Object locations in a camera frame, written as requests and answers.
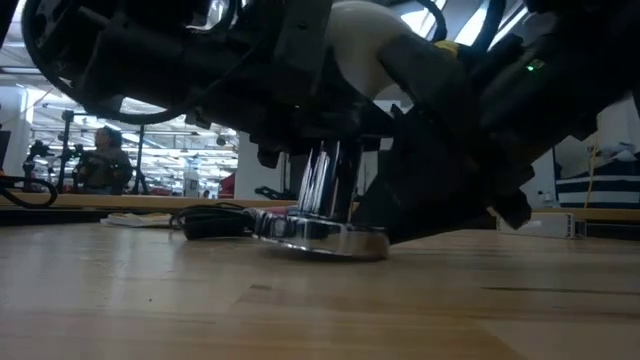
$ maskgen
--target person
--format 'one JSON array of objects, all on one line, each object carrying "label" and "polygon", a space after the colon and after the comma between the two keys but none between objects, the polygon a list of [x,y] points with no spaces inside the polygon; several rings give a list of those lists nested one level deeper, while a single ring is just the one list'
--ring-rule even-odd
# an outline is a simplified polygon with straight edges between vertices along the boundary
[{"label": "person", "polygon": [[122,133],[109,127],[96,131],[96,150],[90,151],[87,164],[80,168],[84,190],[94,195],[119,195],[131,180],[133,169],[122,150]]}]

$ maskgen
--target chrome base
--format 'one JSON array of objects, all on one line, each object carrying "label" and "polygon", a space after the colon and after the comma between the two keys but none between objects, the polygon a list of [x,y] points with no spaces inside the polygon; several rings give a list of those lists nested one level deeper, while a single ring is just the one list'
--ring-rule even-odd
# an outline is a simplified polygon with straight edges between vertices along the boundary
[{"label": "chrome base", "polygon": [[253,237],[280,246],[321,254],[382,260],[389,239],[382,231],[323,219],[256,211]]}]

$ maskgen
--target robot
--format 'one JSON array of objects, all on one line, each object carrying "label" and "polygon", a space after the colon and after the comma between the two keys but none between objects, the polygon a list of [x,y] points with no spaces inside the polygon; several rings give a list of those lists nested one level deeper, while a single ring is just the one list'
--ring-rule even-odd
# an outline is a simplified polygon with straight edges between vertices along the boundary
[{"label": "robot", "polygon": [[[265,166],[309,153],[299,213],[258,212],[256,236],[376,258],[489,207],[519,227],[531,163],[595,132],[596,115],[640,83],[640,55],[625,51],[640,34],[638,1],[525,1],[556,15],[553,30],[491,50],[504,0],[490,2],[468,47],[444,41],[442,14],[419,2],[438,20],[429,40],[362,1],[229,0],[206,28],[211,0],[28,0],[22,23],[34,64],[88,112],[136,125],[215,121],[249,133]],[[414,105],[391,116],[372,99],[393,83]],[[121,114],[125,96],[168,110]],[[387,137],[388,163],[352,211],[362,152]]]}]

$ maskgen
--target white plastic part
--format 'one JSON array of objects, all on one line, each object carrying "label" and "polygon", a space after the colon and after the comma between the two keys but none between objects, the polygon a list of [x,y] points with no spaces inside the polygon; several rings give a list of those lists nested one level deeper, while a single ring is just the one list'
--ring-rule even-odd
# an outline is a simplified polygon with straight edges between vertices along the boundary
[{"label": "white plastic part", "polygon": [[366,1],[333,5],[327,36],[342,76],[371,100],[394,84],[376,54],[393,37],[411,28],[390,9]]}]

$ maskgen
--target ceiling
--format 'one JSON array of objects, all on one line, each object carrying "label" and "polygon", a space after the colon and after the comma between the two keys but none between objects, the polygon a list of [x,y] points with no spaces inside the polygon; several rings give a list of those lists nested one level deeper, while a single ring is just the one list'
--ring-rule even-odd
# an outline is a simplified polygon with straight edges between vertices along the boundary
[{"label": "ceiling", "polygon": [[[213,17],[219,16],[222,1],[214,1]],[[20,31],[21,9],[24,2],[25,0],[20,1],[19,10],[14,15],[5,44],[0,51],[0,66],[5,72],[15,70],[20,74],[0,74],[0,86],[17,85],[29,91],[31,103],[35,102],[32,139],[42,140],[52,147],[52,152],[59,152],[62,147],[60,135],[64,130],[62,111],[74,110],[79,114],[70,126],[71,144],[92,146],[96,129],[105,125],[120,129],[126,140],[124,147],[129,152],[132,163],[135,164],[139,142],[137,127],[83,115],[82,107],[54,89],[39,75],[37,69],[34,69],[24,48]],[[403,15],[403,19],[414,31],[422,35],[433,31],[433,17],[415,1],[378,0],[376,2],[391,4],[394,11]],[[473,33],[477,33],[482,24],[483,0],[436,0],[436,3],[443,9],[447,19],[448,37],[458,41],[462,39],[461,34],[466,32],[466,39],[469,38],[469,33],[472,33],[472,41]],[[512,19],[522,12],[521,1],[508,0],[507,4],[505,18]],[[523,15],[519,16],[514,25],[521,22]],[[391,100],[397,100],[399,96],[397,92],[385,94],[391,97]],[[161,110],[163,109],[133,99],[126,99],[122,109],[129,113],[151,113]],[[204,130],[185,124],[184,117],[179,117],[163,124],[147,126],[145,130],[142,170],[154,184],[162,183],[167,187],[179,187],[185,167],[195,164],[200,173],[202,185],[215,189],[221,178],[228,176],[237,168],[238,136],[232,129],[213,124],[211,129]],[[45,164],[46,161],[40,162],[40,171],[46,170]]]}]

